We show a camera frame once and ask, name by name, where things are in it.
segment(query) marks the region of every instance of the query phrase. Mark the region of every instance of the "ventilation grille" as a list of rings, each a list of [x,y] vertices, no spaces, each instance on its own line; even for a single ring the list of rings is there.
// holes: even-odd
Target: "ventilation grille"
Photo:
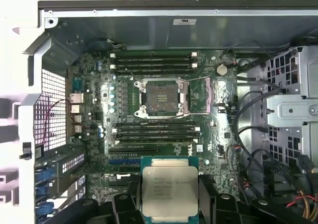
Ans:
[[[277,131],[280,131],[280,128],[269,127],[269,140],[277,142]]]
[[[84,161],[84,154],[82,153],[76,158],[71,159],[70,161],[66,162],[62,166],[62,173],[69,171],[70,169],[78,166],[79,164],[83,163]]]
[[[42,93],[35,104],[34,138],[36,146],[44,145],[44,151],[66,144],[65,99],[65,78],[42,70]],[[52,107],[59,100],[63,101]]]
[[[269,145],[269,152],[274,160],[283,162],[283,148],[276,145]]]
[[[297,137],[288,137],[288,148],[285,149],[285,162],[289,165],[295,164],[300,155],[300,139]]]
[[[86,177],[82,176],[79,178],[76,182],[75,190],[77,190],[81,185],[83,185],[86,182]],[[83,198],[86,194],[86,187],[83,187],[79,193],[76,195],[76,200]]]
[[[271,59],[267,64],[267,80],[280,87],[299,84],[297,54],[297,49],[291,49]]]

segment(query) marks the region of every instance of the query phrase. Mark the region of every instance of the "black pcie slot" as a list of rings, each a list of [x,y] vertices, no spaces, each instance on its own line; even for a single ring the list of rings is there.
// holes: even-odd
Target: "black pcie slot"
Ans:
[[[128,187],[129,182],[124,181],[115,181],[115,182],[109,182],[109,187]]]
[[[155,126],[169,126],[169,125],[174,125],[174,126],[195,126],[197,125],[196,121],[185,121],[185,120],[176,120],[176,121],[167,121],[163,120],[162,124],[161,123],[155,123],[155,124],[148,124],[148,125],[141,125],[142,123],[116,123],[116,127],[155,127]]]
[[[179,141],[179,142],[192,142],[193,140],[192,139],[197,139],[198,137],[197,136],[147,136],[147,137],[140,137],[140,136],[135,136],[135,137],[132,137],[132,136],[127,136],[127,137],[122,137],[120,135],[118,135],[116,137],[117,140],[120,140],[120,141],[147,141],[147,140],[165,140],[167,143],[168,141],[171,141],[171,142],[175,142],[175,141]]]
[[[157,153],[158,148],[110,148],[109,154],[113,153]]]
[[[197,131],[174,131],[174,130],[158,130],[158,131],[125,131],[124,133],[119,133],[119,135],[123,135],[123,136],[159,136],[159,135],[173,135],[173,134],[178,134],[178,135],[190,135],[193,134],[195,135],[197,133]]]
[[[117,76],[125,76],[125,75],[131,75],[131,72],[135,76],[143,76],[143,75],[188,75],[193,70],[170,70],[170,71],[118,71],[116,70],[115,74]]]
[[[122,127],[117,129],[117,132],[137,132],[137,131],[193,131],[194,127]]]

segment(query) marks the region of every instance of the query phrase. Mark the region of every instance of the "capacitor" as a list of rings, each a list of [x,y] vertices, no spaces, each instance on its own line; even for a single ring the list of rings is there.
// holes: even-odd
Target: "capacitor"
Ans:
[[[220,76],[224,76],[228,73],[228,68],[224,66],[223,64],[219,65],[217,67],[217,74]]]
[[[104,132],[104,128],[103,128],[102,125],[99,125],[99,126],[98,126],[98,132],[99,132],[99,133],[103,133],[103,132]]]

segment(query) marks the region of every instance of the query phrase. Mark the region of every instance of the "motherboard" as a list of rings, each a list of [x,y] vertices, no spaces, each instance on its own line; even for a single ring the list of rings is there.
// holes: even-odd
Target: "motherboard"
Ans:
[[[88,198],[103,203],[125,192],[142,156],[197,156],[199,174],[211,174],[219,192],[238,194],[229,165],[235,146],[229,116],[237,110],[234,53],[87,52],[70,67],[68,84],[68,135],[87,149],[81,175]]]

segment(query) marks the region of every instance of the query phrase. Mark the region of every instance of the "cable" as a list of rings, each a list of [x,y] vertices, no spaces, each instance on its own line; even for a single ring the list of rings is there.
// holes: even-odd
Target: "cable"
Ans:
[[[248,95],[253,94],[253,93],[263,94],[263,92],[261,92],[261,91],[249,91],[248,93],[244,94],[244,95],[242,96],[242,98],[240,99],[240,101],[238,102],[238,108],[240,108],[240,106],[242,105],[244,99],[245,99]]]
[[[238,76],[237,78],[238,78],[238,80],[242,80],[242,81],[260,81],[260,82],[262,82],[262,83],[264,83],[264,84],[266,84],[266,85],[272,87],[273,89],[280,89],[280,88],[281,88],[280,86],[277,86],[277,85],[275,85],[275,84],[273,84],[273,83],[271,83],[271,82],[269,82],[269,81],[267,81],[267,80],[265,80],[265,79],[258,78],[258,77],[243,77],[243,76]]]
[[[246,44],[246,43],[254,43],[256,44],[258,47],[261,48],[261,50],[268,55],[268,57],[272,58],[272,55],[260,44],[258,43],[257,41],[255,40],[246,40],[246,41],[242,41],[242,42],[238,42],[236,44],[233,44],[231,46],[229,46],[228,48],[226,48],[224,50],[224,53],[227,53],[229,50],[233,49],[234,47],[236,47],[237,45],[241,45],[241,44]]]
[[[257,103],[258,101],[265,99],[267,97],[270,96],[274,96],[276,94],[279,94],[282,90],[281,89],[276,89],[276,90],[272,90],[269,91],[267,93],[264,93],[256,98],[254,98],[253,100],[251,100],[248,104],[246,104],[234,117],[233,119],[233,133],[237,139],[238,145],[242,147],[243,151],[247,154],[247,156],[253,161],[255,162],[255,164],[257,165],[257,167],[260,170],[263,170],[262,165],[250,154],[250,152],[247,150],[247,148],[244,146],[242,140],[239,137],[239,130],[238,130],[238,122],[239,122],[239,117],[241,114],[243,114],[246,110],[248,110],[252,105],[254,105],[255,103]]]
[[[261,127],[261,126],[245,126],[238,131],[238,134],[241,134],[242,132],[249,130],[249,129],[256,129],[256,130],[261,131],[263,133],[268,132],[268,129]]]
[[[242,195],[243,195],[243,197],[244,197],[244,200],[245,200],[245,202],[246,202],[246,205],[249,205],[247,196],[246,196],[244,190],[242,189],[242,187],[241,187],[241,185],[240,185],[239,183],[238,183],[238,189],[239,189],[239,191],[242,193]]]
[[[61,99],[61,100],[58,100],[57,102],[55,102],[52,106],[50,106],[49,110],[46,112],[46,115],[45,115],[45,119],[44,119],[44,132],[43,132],[43,139],[42,139],[42,142],[41,142],[41,145],[44,145],[45,144],[45,138],[46,138],[46,127],[47,127],[47,121],[48,121],[48,118],[49,118],[49,115],[50,115],[50,111],[53,107],[55,107],[57,104],[59,104],[61,101],[66,101],[66,99]]]
[[[120,49],[123,47],[122,44],[119,44],[109,38],[95,38],[95,39],[91,39],[91,40],[88,40],[86,43],[85,43],[85,46],[88,46],[94,42],[107,42],[109,43],[114,49]]]

